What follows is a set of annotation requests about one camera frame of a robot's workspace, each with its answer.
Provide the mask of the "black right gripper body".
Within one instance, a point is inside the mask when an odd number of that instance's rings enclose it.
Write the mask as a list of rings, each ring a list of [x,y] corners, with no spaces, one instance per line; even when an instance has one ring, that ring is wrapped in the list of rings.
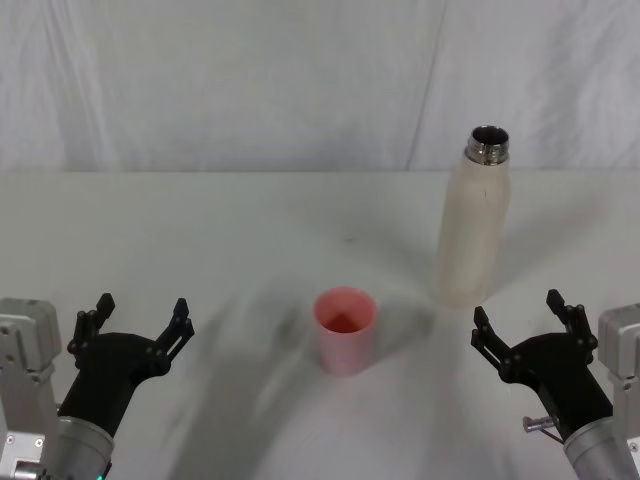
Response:
[[[549,333],[501,352],[501,379],[532,389],[560,437],[613,415],[613,407],[588,365],[597,347],[594,335]]]

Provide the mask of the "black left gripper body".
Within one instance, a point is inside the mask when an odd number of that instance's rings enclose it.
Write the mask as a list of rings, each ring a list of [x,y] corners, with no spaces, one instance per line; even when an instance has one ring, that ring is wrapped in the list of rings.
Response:
[[[137,387],[171,367],[171,356],[158,342],[134,334],[74,339],[67,350],[78,373],[58,415],[89,422],[110,436],[116,434]]]

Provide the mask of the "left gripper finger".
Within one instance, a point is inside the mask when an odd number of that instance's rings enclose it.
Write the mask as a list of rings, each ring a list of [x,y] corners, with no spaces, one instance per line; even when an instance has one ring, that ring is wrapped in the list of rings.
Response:
[[[189,318],[189,307],[185,298],[179,298],[174,306],[168,326],[153,342],[148,351],[151,357],[151,372],[166,374],[172,361],[194,336],[194,327]]]
[[[105,292],[99,298],[94,309],[79,311],[76,316],[74,334],[67,346],[67,351],[73,356],[80,356],[95,340],[104,323],[110,318],[115,309],[113,296]]]

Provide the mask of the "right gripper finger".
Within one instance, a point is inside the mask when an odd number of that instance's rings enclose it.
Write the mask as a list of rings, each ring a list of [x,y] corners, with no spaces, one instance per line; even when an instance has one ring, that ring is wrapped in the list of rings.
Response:
[[[551,312],[565,327],[566,333],[580,346],[593,351],[598,346],[596,337],[591,332],[589,321],[582,304],[569,305],[556,289],[547,293],[546,304]]]
[[[521,374],[519,352],[495,333],[482,306],[474,309],[473,322],[471,346],[496,369],[505,383],[517,383]]]

